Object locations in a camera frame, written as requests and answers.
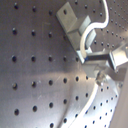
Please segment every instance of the metal surface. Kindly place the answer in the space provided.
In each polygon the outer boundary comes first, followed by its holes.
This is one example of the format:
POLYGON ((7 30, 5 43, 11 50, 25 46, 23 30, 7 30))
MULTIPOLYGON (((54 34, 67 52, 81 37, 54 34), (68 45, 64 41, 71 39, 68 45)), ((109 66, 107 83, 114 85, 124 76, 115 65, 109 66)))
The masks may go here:
MULTIPOLYGON (((67 128, 88 101, 94 79, 86 77, 56 18, 66 2, 0 1, 0 128, 67 128)), ((99 0, 69 2, 78 18, 104 21, 99 0)), ((127 1, 107 2, 110 22, 96 30, 93 52, 127 37, 127 1)), ((109 127, 117 100, 108 84, 100 87, 83 128, 109 127)))

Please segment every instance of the metal bracket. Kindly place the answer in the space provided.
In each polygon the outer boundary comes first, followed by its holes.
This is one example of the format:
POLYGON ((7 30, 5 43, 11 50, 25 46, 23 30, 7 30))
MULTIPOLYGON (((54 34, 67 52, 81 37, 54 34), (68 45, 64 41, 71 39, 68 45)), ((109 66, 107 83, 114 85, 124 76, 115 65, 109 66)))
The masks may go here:
MULTIPOLYGON (((74 50, 80 50, 80 39, 87 28, 91 23, 89 16, 84 16, 82 18, 77 18, 73 9, 71 8, 69 2, 67 2, 56 14, 61 26, 63 27, 69 41, 71 42, 74 50)), ((87 38, 87 43, 85 49, 88 49, 93 40, 96 37, 96 32, 93 30, 87 38)))

